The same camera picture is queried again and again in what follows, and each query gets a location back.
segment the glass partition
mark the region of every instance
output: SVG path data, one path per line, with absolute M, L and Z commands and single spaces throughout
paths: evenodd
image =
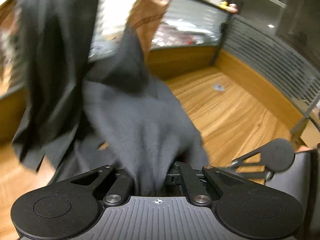
M 302 113 L 318 101 L 320 72 L 285 42 L 238 15 L 227 33 L 223 48 L 268 79 Z
M 114 53 L 135 0 L 100 0 L 90 60 Z M 217 45 L 228 13 L 198 0 L 172 0 L 152 40 L 152 49 Z

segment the black cloth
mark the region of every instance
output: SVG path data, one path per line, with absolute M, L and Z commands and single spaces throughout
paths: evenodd
M 114 164 L 142 195 L 157 192 L 177 157 L 195 169 L 207 165 L 199 131 L 147 70 L 134 30 L 92 66 L 98 0 L 18 1 L 29 99 L 12 145 L 24 165 L 36 170 L 47 156 L 57 181 Z M 98 150 L 105 141 L 109 147 Z

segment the ridged surface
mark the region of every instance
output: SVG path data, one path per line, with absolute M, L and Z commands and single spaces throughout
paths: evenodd
M 294 104 L 303 100 L 311 105 L 320 91 L 320 73 L 305 58 L 241 16 L 233 17 L 223 48 L 263 75 Z
M 224 228 L 209 208 L 196 207 L 185 197 L 131 197 L 105 210 L 99 222 L 74 240 L 243 240 Z

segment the wooden board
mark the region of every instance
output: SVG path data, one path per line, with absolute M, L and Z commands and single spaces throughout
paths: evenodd
M 290 130 L 302 113 L 268 80 L 237 57 L 221 50 L 215 66 L 257 98 Z
M 306 128 L 301 134 L 301 140 L 311 149 L 317 148 L 318 143 L 320 143 L 320 133 L 310 120 L 308 120 Z
M 44 162 L 36 174 L 19 164 L 10 143 L 0 147 L 0 239 L 18 239 L 10 219 L 14 201 L 21 195 L 44 187 L 54 174 L 49 162 Z
M 146 64 L 153 75 L 168 79 L 209 66 L 215 51 L 212 46 L 157 49 L 150 51 Z
M 194 71 L 166 82 L 200 130 L 210 164 L 227 166 L 290 132 L 262 103 L 217 68 Z M 224 92 L 215 91 L 214 84 Z
M 18 90 L 0 99 L 0 145 L 11 141 L 26 108 L 26 93 Z

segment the small object on floor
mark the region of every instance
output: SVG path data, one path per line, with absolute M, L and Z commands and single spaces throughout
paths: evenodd
M 219 92 L 224 92 L 224 87 L 219 84 L 214 84 L 214 90 L 219 91 Z

